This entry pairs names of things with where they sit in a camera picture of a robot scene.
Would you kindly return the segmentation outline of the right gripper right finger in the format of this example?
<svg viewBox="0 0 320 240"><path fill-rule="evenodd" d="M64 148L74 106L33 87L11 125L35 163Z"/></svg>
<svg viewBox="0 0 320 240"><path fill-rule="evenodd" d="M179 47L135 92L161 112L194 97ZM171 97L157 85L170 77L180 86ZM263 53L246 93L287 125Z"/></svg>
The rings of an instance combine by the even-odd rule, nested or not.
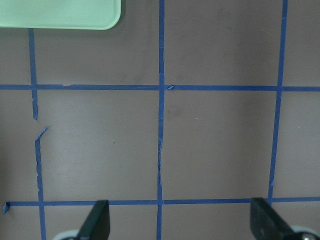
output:
<svg viewBox="0 0 320 240"><path fill-rule="evenodd" d="M250 203L250 230L256 240L289 240L293 230L261 197Z"/></svg>

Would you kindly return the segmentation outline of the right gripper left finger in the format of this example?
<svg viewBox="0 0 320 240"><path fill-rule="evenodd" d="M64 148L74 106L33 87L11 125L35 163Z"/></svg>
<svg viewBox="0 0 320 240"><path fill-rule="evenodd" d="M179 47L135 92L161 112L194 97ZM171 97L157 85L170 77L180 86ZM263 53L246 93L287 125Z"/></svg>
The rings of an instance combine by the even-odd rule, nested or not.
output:
<svg viewBox="0 0 320 240"><path fill-rule="evenodd" d="M107 240L111 231L108 200L98 200L78 232L79 240Z"/></svg>

